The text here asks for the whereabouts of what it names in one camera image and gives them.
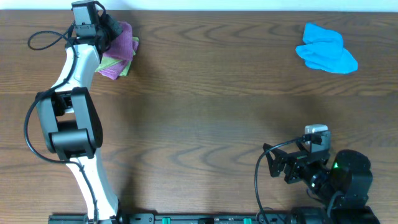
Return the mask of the purple microfiber cloth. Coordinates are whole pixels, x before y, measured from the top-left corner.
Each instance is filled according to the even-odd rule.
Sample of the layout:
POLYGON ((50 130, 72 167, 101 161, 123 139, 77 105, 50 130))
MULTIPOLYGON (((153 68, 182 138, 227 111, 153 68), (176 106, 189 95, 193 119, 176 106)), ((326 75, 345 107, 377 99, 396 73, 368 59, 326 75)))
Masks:
POLYGON ((111 43, 111 47, 104 53, 105 57, 131 61, 133 58, 132 27, 127 22, 119 23, 123 32, 111 43))

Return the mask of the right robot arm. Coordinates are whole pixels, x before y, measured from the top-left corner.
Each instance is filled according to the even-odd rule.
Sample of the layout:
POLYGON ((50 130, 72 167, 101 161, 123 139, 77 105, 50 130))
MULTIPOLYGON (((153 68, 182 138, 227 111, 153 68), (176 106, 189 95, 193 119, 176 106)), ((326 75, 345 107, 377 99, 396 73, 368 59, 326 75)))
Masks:
POLYGON ((331 167, 331 132, 319 126, 303 136, 271 146, 263 145, 261 157, 267 159, 271 177, 285 174, 287 184, 304 182, 307 192, 322 207, 295 207, 284 223, 379 223, 367 206, 373 182, 371 162, 364 154, 339 151, 331 167))

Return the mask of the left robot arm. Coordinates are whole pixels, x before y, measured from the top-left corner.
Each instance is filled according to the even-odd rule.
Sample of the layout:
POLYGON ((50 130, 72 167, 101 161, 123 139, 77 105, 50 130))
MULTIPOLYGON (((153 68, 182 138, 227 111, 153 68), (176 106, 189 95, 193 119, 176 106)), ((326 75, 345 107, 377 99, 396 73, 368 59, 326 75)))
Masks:
POLYGON ((90 96, 95 70, 111 42, 122 28, 106 12, 99 13, 98 1, 72 3, 74 21, 66 33, 67 54, 55 84, 39 92, 26 115, 37 110, 47 149, 58 156, 74 175, 83 194, 87 213, 82 216, 56 215, 49 223, 128 223, 119 208, 101 160, 103 128, 90 96))

